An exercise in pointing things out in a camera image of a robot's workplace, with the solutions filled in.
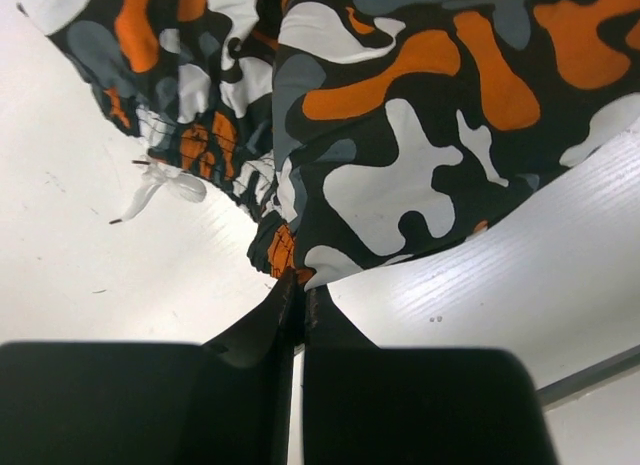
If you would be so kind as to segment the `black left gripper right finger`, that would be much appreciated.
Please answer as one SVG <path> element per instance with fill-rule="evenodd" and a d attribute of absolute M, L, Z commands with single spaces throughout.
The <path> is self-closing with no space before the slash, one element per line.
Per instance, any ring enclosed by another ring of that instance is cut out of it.
<path fill-rule="evenodd" d="M 302 379 L 307 464 L 553 464 L 535 386 L 510 352 L 382 348 L 309 292 Z"/>

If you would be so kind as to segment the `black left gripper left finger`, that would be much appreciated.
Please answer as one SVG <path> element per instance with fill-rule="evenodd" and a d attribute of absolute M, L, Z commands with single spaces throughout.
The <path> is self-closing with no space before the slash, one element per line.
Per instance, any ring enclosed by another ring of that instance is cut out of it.
<path fill-rule="evenodd" d="M 283 464 L 296 280 L 204 344 L 1 348 L 5 464 Z"/>

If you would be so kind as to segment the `orange grey camouflage shorts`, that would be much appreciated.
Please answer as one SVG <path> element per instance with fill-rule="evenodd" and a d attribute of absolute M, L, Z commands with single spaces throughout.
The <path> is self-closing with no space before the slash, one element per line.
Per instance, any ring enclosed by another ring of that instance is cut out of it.
<path fill-rule="evenodd" d="M 18 0 L 146 145 L 313 289 L 456 247 L 639 116 L 639 0 Z"/>

